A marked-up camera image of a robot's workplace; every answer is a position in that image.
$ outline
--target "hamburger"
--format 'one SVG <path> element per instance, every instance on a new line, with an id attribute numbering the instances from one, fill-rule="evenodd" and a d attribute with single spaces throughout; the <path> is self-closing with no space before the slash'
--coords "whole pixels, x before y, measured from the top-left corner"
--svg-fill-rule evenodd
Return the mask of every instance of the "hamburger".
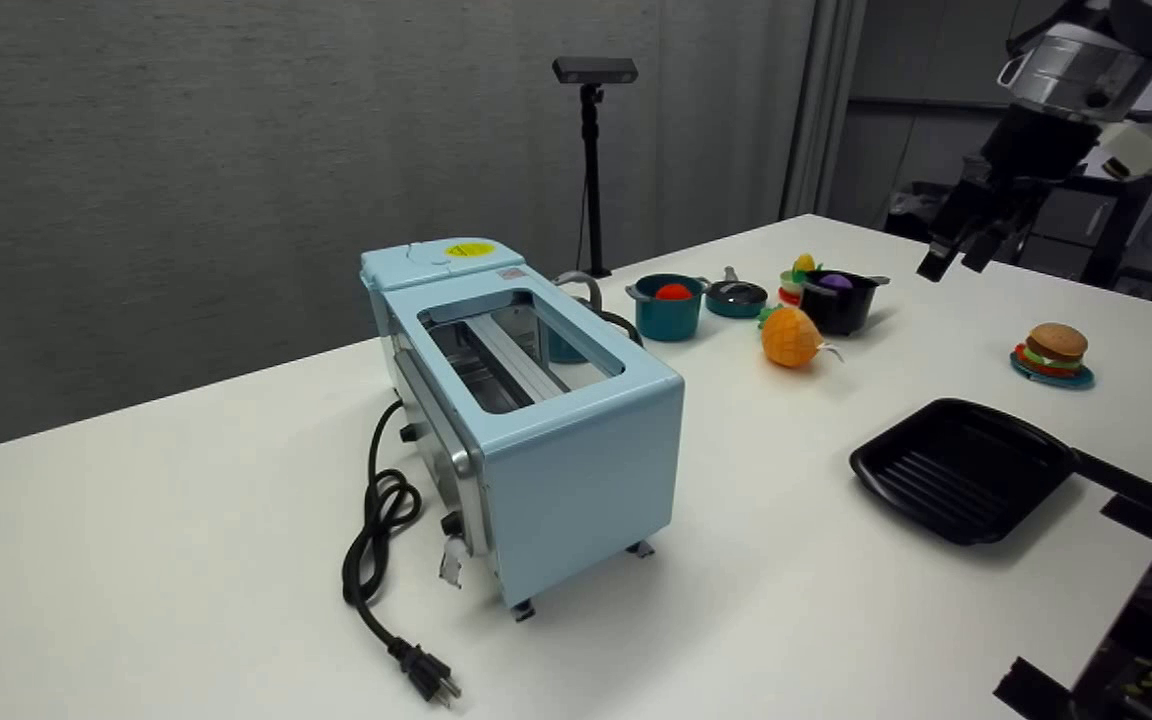
<path id="1" fill-rule="evenodd" d="M 1037 376 L 1078 376 L 1085 366 L 1090 337 L 1068 323 L 1039 323 L 1015 343 L 1015 361 Z"/>

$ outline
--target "black stand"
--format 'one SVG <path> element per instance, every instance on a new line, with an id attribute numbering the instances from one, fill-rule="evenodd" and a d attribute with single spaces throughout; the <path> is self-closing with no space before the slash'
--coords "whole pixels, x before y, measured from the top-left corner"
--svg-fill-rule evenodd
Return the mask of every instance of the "black stand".
<path id="1" fill-rule="evenodd" d="M 590 277 L 610 277 L 610 263 L 604 263 L 604 200 L 602 200 L 602 99 L 604 99 L 604 82 L 581 82 Z"/>

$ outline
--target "toaster foot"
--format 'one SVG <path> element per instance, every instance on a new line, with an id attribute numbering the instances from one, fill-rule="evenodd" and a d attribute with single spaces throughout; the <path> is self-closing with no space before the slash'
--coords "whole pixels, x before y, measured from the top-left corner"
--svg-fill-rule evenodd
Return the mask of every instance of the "toaster foot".
<path id="1" fill-rule="evenodd" d="M 510 609 L 517 623 L 527 623 L 535 616 L 534 601 L 520 601 L 517 609 Z"/>
<path id="2" fill-rule="evenodd" d="M 627 545 L 623 551 L 627 551 L 627 555 L 640 555 L 640 560 L 655 555 L 655 547 L 653 547 L 648 541 L 637 541 L 637 545 Z"/>

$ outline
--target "white table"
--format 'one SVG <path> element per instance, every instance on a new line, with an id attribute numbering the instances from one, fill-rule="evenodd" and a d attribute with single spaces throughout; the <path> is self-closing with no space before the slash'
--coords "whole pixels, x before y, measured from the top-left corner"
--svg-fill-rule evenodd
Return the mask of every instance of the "white table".
<path id="1" fill-rule="evenodd" d="M 675 521 L 517 623 L 438 580 L 438 517 L 398 545 L 379 616 L 465 685 L 452 714 L 1011 714 L 1011 656 L 1071 685 L 1152 560 L 1065 485 L 1002 547 L 948 547 L 866 494 L 848 450 L 933 395 L 983 399 L 1152 481 L 1152 304 L 991 263 L 946 282 L 921 242 L 790 220 L 616 273 L 776 282 L 815 251 L 884 273 L 866 341 L 812 376 L 751 323 L 653 343 L 689 376 Z M 1022 381 L 1039 318 L 1090 333 L 1092 392 Z M 0 714 L 429 714 L 342 602 L 365 435 L 391 399 L 379 343 L 0 442 Z M 388 460 L 438 493 L 410 449 Z"/>

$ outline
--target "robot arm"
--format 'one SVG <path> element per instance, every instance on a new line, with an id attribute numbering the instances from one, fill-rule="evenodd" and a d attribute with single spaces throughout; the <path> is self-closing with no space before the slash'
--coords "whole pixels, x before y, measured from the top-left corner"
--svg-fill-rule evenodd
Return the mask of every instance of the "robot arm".
<path id="1" fill-rule="evenodd" d="M 959 251 L 981 273 L 1095 147 L 1102 122 L 1128 115 L 1150 80 L 1152 0 L 1065 0 L 1010 38 L 995 82 L 1011 106 L 933 220 L 921 277 L 942 281 Z"/>

